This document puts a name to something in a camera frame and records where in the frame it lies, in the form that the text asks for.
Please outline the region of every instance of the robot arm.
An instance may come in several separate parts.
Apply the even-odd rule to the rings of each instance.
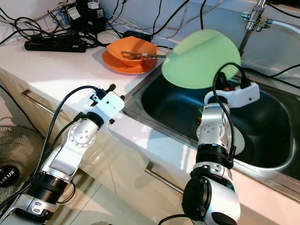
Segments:
[[[251,83],[247,88],[233,91],[217,91],[223,97],[223,105],[242,107],[259,99],[259,87]],[[240,218],[240,202],[233,185],[230,169],[233,158],[229,155],[228,118],[213,94],[205,96],[201,124],[197,129],[196,164],[190,173],[182,200],[184,213],[194,225],[237,225]]]
[[[93,104],[85,118],[73,125],[62,145],[56,147],[45,160],[36,177],[30,178],[26,193],[17,196],[13,204],[0,218],[1,225],[41,224],[51,219],[56,203],[67,184],[75,175],[86,150],[93,144],[95,135],[106,122],[124,107],[124,101],[112,90],[95,92]]]

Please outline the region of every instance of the orange bowl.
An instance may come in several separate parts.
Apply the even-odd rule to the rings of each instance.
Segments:
[[[135,52],[135,53],[150,53],[156,54],[158,47],[148,41],[130,36],[117,40],[107,47],[108,52],[119,59],[122,63],[130,67],[137,67],[142,65],[146,60],[130,60],[122,56],[121,52]]]

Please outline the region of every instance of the cabinet handle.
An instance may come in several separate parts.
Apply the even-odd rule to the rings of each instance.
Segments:
[[[27,89],[27,90],[23,91],[21,94],[22,94],[26,99],[28,99],[29,101],[31,101],[33,104],[35,104],[35,105],[41,107],[42,109],[45,109],[45,110],[46,110],[47,112],[49,112],[50,114],[54,115],[54,112],[53,112],[51,109],[47,108],[47,107],[44,106],[43,104],[39,103],[37,100],[35,100],[35,99],[33,99],[32,97],[30,97],[30,96],[28,95],[28,94],[30,94],[30,93],[31,93],[31,91]]]
[[[168,181],[166,178],[160,176],[156,172],[152,171],[153,166],[154,166],[154,163],[149,162],[145,169],[145,172],[147,174],[151,175],[152,177],[158,179],[159,181],[163,182],[164,184],[168,185],[170,188],[174,189],[175,191],[179,192],[180,194],[183,194],[183,189],[178,187],[176,184],[173,184],[172,182]]]

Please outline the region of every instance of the faucet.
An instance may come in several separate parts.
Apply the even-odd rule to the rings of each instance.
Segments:
[[[243,55],[243,50],[251,36],[252,31],[255,30],[256,32],[260,32],[262,28],[270,28],[269,24],[272,23],[272,20],[262,17],[266,1],[267,0],[258,0],[251,13],[243,13],[241,15],[244,20],[248,21],[245,26],[246,34],[239,47],[241,56]]]

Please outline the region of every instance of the white wall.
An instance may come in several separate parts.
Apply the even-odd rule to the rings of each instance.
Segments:
[[[183,21],[199,15],[202,0],[192,0],[183,8],[168,24],[171,27],[178,27]],[[108,12],[112,12],[117,0],[102,0],[101,5]],[[208,1],[214,4],[217,0]],[[255,1],[250,0],[224,0],[220,7],[208,12],[203,16],[204,27],[216,29],[227,35],[237,46],[240,45],[244,36],[245,22],[240,18],[242,11],[251,11]],[[162,25],[176,8],[183,3],[181,0],[163,0],[161,16],[157,25]],[[124,5],[121,17],[136,22],[142,27],[151,27],[158,14],[159,0],[128,0]],[[300,15],[300,10],[284,7],[284,10]],[[289,23],[300,25],[300,19],[284,15],[270,7],[266,7],[264,15]],[[181,40],[188,34],[200,28],[199,17],[183,27],[173,39]],[[173,30],[164,29],[160,35],[167,37],[174,33]],[[284,28],[272,25],[270,29],[263,29],[262,32],[253,32],[243,55],[243,59],[254,62],[258,66],[275,68],[278,71],[289,66],[300,63],[300,36]],[[300,68],[289,72],[290,75],[300,76]]]
[[[14,19],[21,16],[37,18],[46,14],[47,10],[56,7],[59,3],[63,3],[63,1],[64,0],[0,0],[0,7],[8,16]],[[38,21],[38,23],[44,30],[50,30],[55,27],[55,23],[48,16],[45,17],[45,19]],[[10,24],[0,22],[0,41],[10,35],[13,31],[13,27]],[[9,39],[8,42],[14,41],[16,38],[19,38],[19,36],[15,35],[13,38]]]

